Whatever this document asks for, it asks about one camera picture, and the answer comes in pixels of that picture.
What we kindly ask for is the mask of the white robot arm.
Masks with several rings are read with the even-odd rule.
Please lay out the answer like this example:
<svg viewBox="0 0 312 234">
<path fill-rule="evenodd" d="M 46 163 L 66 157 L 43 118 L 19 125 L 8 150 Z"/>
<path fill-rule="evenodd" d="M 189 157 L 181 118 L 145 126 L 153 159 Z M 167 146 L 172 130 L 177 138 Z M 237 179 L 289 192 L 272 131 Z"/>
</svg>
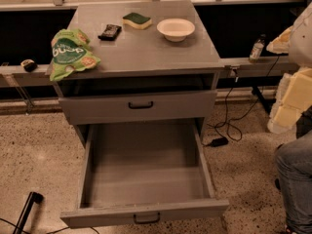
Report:
<svg viewBox="0 0 312 234">
<path fill-rule="evenodd" d="M 283 75 L 269 114 L 268 130 L 280 134 L 290 130 L 312 106 L 312 4 L 266 50 L 287 54 L 289 61 L 299 66 L 293 75 Z"/>
</svg>

